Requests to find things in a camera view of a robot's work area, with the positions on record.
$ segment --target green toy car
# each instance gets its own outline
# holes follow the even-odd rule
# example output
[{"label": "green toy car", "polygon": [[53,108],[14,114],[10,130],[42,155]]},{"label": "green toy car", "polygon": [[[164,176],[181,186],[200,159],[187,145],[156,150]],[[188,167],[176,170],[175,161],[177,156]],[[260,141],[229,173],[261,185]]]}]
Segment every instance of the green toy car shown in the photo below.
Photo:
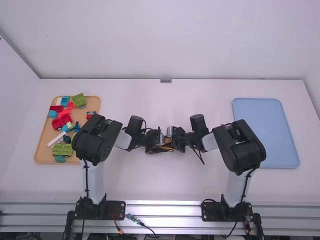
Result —
[{"label": "green toy car", "polygon": [[76,107],[81,107],[87,104],[86,98],[83,93],[73,96],[72,101]]},{"label": "green toy car", "polygon": [[69,158],[74,153],[74,150],[71,147],[70,143],[61,144],[56,143],[52,149],[52,155],[54,157],[64,156],[65,158]]}]

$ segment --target light blue mat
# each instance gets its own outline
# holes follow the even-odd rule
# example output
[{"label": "light blue mat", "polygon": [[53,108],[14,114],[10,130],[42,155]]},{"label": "light blue mat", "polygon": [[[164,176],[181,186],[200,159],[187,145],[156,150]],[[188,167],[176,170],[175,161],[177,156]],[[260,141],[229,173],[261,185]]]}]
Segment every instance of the light blue mat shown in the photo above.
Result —
[{"label": "light blue mat", "polygon": [[262,168],[294,169],[299,158],[287,118],[279,100],[274,98],[235,98],[235,120],[244,119],[266,150]]}]

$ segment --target wooden tray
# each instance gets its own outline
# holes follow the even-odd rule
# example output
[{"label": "wooden tray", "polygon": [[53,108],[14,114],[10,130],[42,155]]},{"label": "wooden tray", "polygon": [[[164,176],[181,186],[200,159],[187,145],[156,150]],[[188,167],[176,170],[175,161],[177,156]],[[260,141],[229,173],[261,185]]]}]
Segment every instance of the wooden tray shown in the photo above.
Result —
[{"label": "wooden tray", "polygon": [[[62,96],[56,96],[51,105],[56,105],[57,98]],[[72,123],[75,124],[76,121],[79,122],[80,127],[82,127],[86,122],[87,112],[96,111],[98,113],[100,107],[100,98],[97,96],[85,96],[86,107],[84,109],[80,109],[79,107],[75,107],[70,110],[70,116],[72,118]],[[47,145],[52,139],[58,136],[62,131],[54,130],[52,127],[53,118],[47,117],[44,123],[44,127],[40,136],[40,140],[38,146],[36,148],[34,154],[34,161],[38,164],[79,164],[79,159],[76,158],[76,152],[73,151],[71,157],[66,158],[66,162],[56,162],[55,157],[52,155],[52,148]],[[68,135],[71,137],[75,132],[71,131]]]}]

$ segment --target toy block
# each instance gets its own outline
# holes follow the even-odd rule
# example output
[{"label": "toy block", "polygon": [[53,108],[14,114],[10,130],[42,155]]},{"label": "toy block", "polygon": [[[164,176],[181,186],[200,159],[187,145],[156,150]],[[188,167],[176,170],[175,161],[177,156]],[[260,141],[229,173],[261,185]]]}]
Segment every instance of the toy block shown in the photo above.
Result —
[{"label": "toy block", "polygon": [[63,136],[63,141],[64,141],[66,144],[70,144],[70,143],[71,143],[71,137],[69,137],[68,135],[64,135],[64,136]]},{"label": "toy block", "polygon": [[61,112],[58,112],[58,118],[61,118],[61,116],[65,114],[70,114],[70,110],[68,108]]},{"label": "toy block", "polygon": [[62,99],[61,99],[61,105],[64,106],[64,107],[67,107],[67,104],[68,104],[68,102],[69,102],[69,99],[70,99],[69,96],[64,96],[64,97],[62,97]]},{"label": "toy block", "polygon": [[61,155],[65,158],[70,158],[72,154],[74,153],[74,150],[72,149],[72,146],[70,143],[66,143],[63,145]]},{"label": "toy block", "polygon": [[67,133],[65,131],[63,131],[62,133],[60,133],[58,136],[56,136],[54,139],[52,139],[47,145],[48,147],[53,148],[55,144],[59,144],[64,140],[64,135],[66,135]]},{"label": "toy block", "polygon": [[72,101],[76,107],[81,107],[87,104],[86,98],[83,93],[73,96]]},{"label": "toy block", "polygon": [[48,113],[49,118],[55,119],[57,116],[58,116],[58,113],[56,111],[49,110],[49,113]]},{"label": "toy block", "polygon": [[59,155],[59,156],[56,156],[55,157],[55,160],[58,162],[58,163],[65,163],[66,162],[66,158],[62,155]]},{"label": "toy block", "polygon": [[63,145],[61,143],[56,143],[54,146],[53,146],[53,149],[52,149],[52,155],[54,157],[58,157],[59,155],[61,155],[61,151],[63,149]]},{"label": "toy block", "polygon": [[79,131],[79,129],[80,129],[80,124],[79,124],[79,122],[78,121],[76,121],[75,122],[75,125],[74,125],[74,132],[76,133],[76,132],[78,132]]},{"label": "toy block", "polygon": [[74,109],[74,108],[76,107],[72,101],[71,101],[71,102],[68,102],[68,103],[67,103],[67,106],[68,106],[68,109],[69,109],[69,110]]},{"label": "toy block", "polygon": [[62,97],[58,97],[58,98],[56,99],[55,105],[56,105],[56,106],[60,106],[60,105],[61,105],[61,100],[62,100]]},{"label": "toy block", "polygon": [[67,125],[63,125],[61,131],[64,131],[64,132],[66,132],[66,133],[70,133],[70,129],[68,128]]},{"label": "toy block", "polygon": [[64,106],[50,106],[50,109],[49,110],[53,110],[53,111],[56,111],[57,113],[60,113],[61,111],[64,110]]},{"label": "toy block", "polygon": [[87,120],[89,120],[89,119],[92,117],[92,115],[93,115],[93,114],[87,114],[85,118],[86,118]]},{"label": "toy block", "polygon": [[67,122],[65,125],[68,127],[69,130],[74,128],[71,122]]},{"label": "toy block", "polygon": [[62,127],[67,123],[71,122],[72,123],[72,118],[70,117],[69,114],[64,114],[61,116],[61,118],[55,118],[52,120],[52,127],[54,130],[61,130]]}]

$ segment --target white lego brick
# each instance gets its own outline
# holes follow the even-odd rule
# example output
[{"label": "white lego brick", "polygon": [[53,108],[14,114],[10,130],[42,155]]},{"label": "white lego brick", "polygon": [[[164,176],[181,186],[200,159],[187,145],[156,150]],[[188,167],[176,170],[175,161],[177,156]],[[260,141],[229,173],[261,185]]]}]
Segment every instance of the white lego brick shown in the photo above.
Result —
[{"label": "white lego brick", "polygon": [[64,135],[66,135],[67,133],[65,131],[63,131],[62,133],[60,133],[58,136],[56,136],[52,141],[50,141],[47,145],[48,147],[53,148],[54,144],[56,143],[61,143],[64,139]]},{"label": "white lego brick", "polygon": [[61,101],[62,101],[62,97],[58,97],[58,98],[56,99],[55,105],[56,105],[56,106],[60,106],[60,105],[61,105]]}]

